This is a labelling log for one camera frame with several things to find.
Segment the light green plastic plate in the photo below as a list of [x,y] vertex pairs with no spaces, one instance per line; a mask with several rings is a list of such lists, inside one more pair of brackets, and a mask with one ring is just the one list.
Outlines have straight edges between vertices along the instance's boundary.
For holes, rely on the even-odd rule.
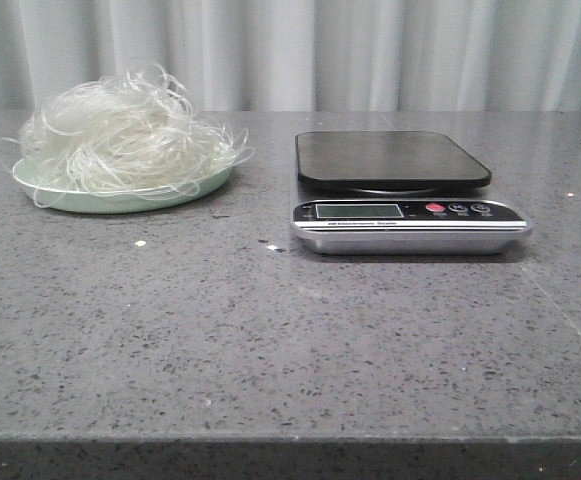
[[42,187],[37,182],[36,169],[24,159],[13,166],[12,175],[24,193],[39,208],[109,215],[145,212],[197,200],[220,188],[230,178],[232,170],[233,168],[229,167],[204,178],[197,186],[182,187],[179,191],[166,192],[157,188],[116,192],[110,195]]

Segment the white pleated curtain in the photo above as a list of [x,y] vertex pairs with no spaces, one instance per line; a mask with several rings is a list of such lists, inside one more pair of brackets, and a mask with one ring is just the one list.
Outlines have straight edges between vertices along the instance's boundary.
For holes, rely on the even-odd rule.
[[0,1],[0,108],[151,63],[205,110],[580,111],[581,1]]

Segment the black silver kitchen scale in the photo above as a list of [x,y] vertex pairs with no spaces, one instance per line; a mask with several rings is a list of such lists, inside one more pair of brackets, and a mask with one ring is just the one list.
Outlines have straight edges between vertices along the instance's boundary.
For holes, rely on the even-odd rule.
[[532,224],[481,195],[492,174],[448,136],[314,131],[295,138],[292,232],[335,255],[496,254]]

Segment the white vermicelli noodle bundle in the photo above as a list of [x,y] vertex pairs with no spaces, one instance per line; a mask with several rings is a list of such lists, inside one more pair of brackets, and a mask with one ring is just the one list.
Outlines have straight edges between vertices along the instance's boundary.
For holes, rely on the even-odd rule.
[[199,117],[184,85],[151,64],[39,106],[13,141],[20,155],[11,176],[24,159],[42,187],[95,195],[179,191],[248,160],[247,139],[247,131]]

